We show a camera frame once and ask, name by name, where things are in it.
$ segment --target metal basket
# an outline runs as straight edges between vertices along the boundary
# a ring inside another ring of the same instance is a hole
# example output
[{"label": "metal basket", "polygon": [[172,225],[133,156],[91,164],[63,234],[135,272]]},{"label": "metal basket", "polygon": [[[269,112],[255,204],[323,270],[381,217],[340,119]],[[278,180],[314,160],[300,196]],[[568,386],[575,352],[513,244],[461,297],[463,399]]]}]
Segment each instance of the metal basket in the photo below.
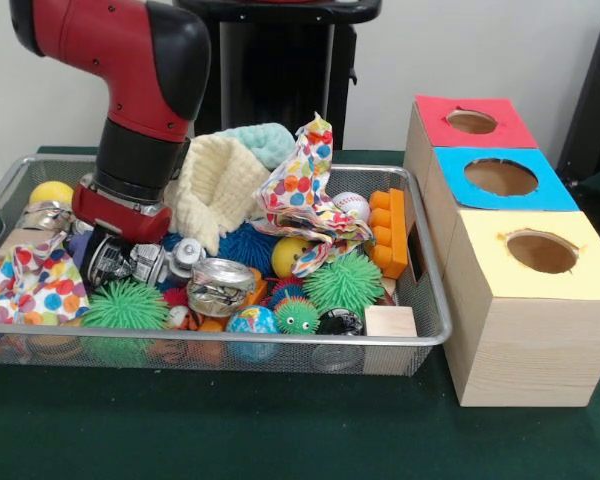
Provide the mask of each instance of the metal basket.
[{"label": "metal basket", "polygon": [[[38,155],[0,182],[0,244],[41,182],[75,185],[92,156]],[[328,193],[405,191],[410,266],[397,282],[399,305],[413,307],[418,337],[296,336],[0,325],[0,364],[152,369],[413,375],[451,334],[447,302],[415,178],[395,167],[334,165]]]}]

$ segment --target polka dot cloth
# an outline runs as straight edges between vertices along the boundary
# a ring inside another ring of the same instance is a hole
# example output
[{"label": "polka dot cloth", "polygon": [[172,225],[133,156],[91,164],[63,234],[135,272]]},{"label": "polka dot cloth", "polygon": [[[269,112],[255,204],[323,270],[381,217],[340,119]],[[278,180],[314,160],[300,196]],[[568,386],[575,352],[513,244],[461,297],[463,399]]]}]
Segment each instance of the polka dot cloth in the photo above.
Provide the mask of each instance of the polka dot cloth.
[{"label": "polka dot cloth", "polygon": [[251,222],[257,230],[317,242],[296,261],[297,277],[313,273],[373,237],[365,222],[342,212],[326,193],[333,156],[331,132],[331,125],[316,114],[298,131],[295,154],[255,193],[266,213]]},{"label": "polka dot cloth", "polygon": [[62,248],[66,234],[20,245],[0,268],[0,323],[58,325],[89,310],[78,268]]}]

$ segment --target toy with googly eyes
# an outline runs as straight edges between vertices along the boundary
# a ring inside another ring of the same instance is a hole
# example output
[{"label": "toy with googly eyes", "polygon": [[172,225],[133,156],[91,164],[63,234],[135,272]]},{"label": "toy with googly eyes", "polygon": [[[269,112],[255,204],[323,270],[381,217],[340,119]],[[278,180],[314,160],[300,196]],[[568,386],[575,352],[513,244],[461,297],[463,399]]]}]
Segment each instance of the toy with googly eyes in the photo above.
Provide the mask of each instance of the toy with googly eyes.
[{"label": "toy with googly eyes", "polygon": [[288,297],[275,310],[278,329],[290,335],[312,335],[320,326],[318,310],[306,298]]}]

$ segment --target orange toy block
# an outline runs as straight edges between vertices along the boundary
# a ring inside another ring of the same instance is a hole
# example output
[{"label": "orange toy block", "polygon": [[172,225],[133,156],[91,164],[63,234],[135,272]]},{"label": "orange toy block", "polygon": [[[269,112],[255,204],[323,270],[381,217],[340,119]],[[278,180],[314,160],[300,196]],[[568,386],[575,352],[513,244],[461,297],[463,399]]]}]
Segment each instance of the orange toy block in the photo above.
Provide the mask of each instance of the orange toy block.
[{"label": "orange toy block", "polygon": [[247,296],[247,299],[242,304],[243,307],[258,305],[260,301],[267,295],[267,282],[263,280],[262,274],[255,268],[250,268],[253,275],[256,277],[256,288],[253,293]]},{"label": "orange toy block", "polygon": [[369,226],[376,237],[371,260],[385,277],[397,280],[408,263],[404,192],[395,188],[374,192],[369,206]]}]

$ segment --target black stand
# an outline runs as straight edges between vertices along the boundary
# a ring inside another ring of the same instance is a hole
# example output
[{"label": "black stand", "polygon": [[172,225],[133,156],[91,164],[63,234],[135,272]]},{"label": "black stand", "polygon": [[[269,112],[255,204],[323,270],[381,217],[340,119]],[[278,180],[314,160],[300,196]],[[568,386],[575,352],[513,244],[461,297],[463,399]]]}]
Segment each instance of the black stand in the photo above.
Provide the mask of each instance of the black stand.
[{"label": "black stand", "polygon": [[241,0],[173,0],[199,15],[212,42],[207,92],[196,133],[265,122],[292,133],[318,112],[342,149],[354,23],[374,19],[381,0],[271,4]]}]

